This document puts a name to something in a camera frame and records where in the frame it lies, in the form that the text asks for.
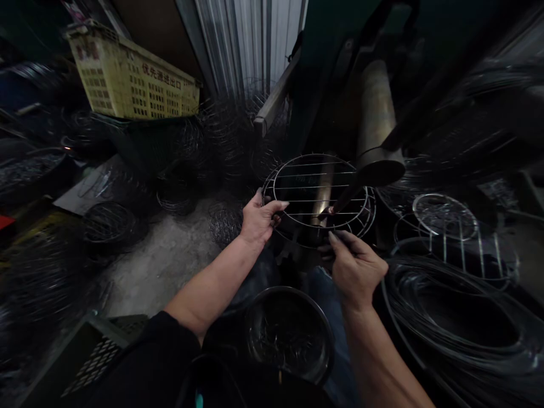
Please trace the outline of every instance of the wire stand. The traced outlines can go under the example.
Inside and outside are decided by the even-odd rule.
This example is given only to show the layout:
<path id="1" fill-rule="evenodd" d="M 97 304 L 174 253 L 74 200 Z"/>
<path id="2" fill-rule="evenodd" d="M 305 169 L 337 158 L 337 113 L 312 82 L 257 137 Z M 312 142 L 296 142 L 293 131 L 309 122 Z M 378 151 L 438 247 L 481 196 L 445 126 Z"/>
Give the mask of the wire stand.
<path id="1" fill-rule="evenodd" d="M 394 251 L 435 257 L 501 290 L 519 281 L 520 260 L 509 239 L 447 195 L 416 197 L 412 213 L 396 222 L 393 238 Z"/>
<path id="2" fill-rule="evenodd" d="M 263 197 L 290 203 L 281 215 L 282 223 L 276 231 L 287 240 L 311 249 L 322 244 L 330 230 L 346 230 L 357 237 L 364 236 L 376 216 L 376 198 L 370 187 L 362 187 L 342 212 L 324 222 L 317 218 L 321 211 L 316 208 L 336 201 L 354 175 L 355 167 L 327 154 L 302 155 L 280 165 L 268 176 L 262 190 Z M 325 198 L 317 198 L 321 193 Z"/>

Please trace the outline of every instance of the metal wire rack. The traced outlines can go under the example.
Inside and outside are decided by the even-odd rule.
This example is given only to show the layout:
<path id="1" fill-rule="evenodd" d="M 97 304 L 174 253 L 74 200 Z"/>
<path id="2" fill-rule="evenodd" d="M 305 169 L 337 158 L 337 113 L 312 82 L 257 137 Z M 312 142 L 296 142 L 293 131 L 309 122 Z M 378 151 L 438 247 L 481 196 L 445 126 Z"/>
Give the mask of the metal wire rack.
<path id="1" fill-rule="evenodd" d="M 520 260 L 506 234 L 444 194 L 422 194 L 396 222 L 396 250 L 437 258 L 503 290 L 519 281 Z"/>
<path id="2" fill-rule="evenodd" d="M 263 196 L 289 201 L 276 231 L 306 248 L 322 244 L 329 230 L 346 230 L 364 236 L 376 216 L 376 198 L 370 187 L 342 210 L 325 220 L 318 216 L 349 186 L 355 167 L 328 154 L 302 155 L 272 171 L 263 186 Z"/>
<path id="3" fill-rule="evenodd" d="M 91 244 L 105 244 L 108 250 L 133 245 L 147 233 L 147 223 L 114 202 L 95 204 L 81 221 L 83 239 Z"/>

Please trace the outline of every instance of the left hand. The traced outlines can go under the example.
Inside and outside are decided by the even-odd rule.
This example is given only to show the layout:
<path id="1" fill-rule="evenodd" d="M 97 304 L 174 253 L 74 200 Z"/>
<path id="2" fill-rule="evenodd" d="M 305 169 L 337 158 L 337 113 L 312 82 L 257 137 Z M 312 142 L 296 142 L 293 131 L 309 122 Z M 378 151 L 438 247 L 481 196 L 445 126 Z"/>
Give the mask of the left hand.
<path id="1" fill-rule="evenodd" d="M 261 188 L 244 207 L 244 221 L 242 222 L 242 231 L 240 238 L 251 245 L 260 244 L 264 247 L 274 226 L 277 226 L 281 218 L 274 215 L 278 211 L 283 211 L 289 203 L 287 201 L 271 201 L 265 206 L 262 205 Z"/>

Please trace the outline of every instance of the corrugated metal sheet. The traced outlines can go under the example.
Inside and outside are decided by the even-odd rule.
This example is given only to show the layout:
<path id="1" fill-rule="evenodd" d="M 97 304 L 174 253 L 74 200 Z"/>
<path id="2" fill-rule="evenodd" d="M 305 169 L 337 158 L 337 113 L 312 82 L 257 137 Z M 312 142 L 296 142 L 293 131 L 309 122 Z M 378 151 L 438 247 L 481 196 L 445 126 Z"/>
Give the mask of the corrugated metal sheet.
<path id="1" fill-rule="evenodd" d="M 273 87 L 304 27 L 306 0 L 195 0 L 218 95 Z"/>

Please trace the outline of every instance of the right hand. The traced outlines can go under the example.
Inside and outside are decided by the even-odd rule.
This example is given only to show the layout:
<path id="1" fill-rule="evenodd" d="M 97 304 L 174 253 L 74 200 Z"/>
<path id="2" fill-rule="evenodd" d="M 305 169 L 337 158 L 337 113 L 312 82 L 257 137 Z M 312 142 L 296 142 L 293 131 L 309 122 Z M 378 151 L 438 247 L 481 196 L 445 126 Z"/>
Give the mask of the right hand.
<path id="1" fill-rule="evenodd" d="M 330 246 L 318 250 L 334 251 L 333 281 L 340 290 L 345 307 L 356 311 L 372 308 L 372 294 L 389 265 L 363 240 L 347 231 L 329 231 Z"/>

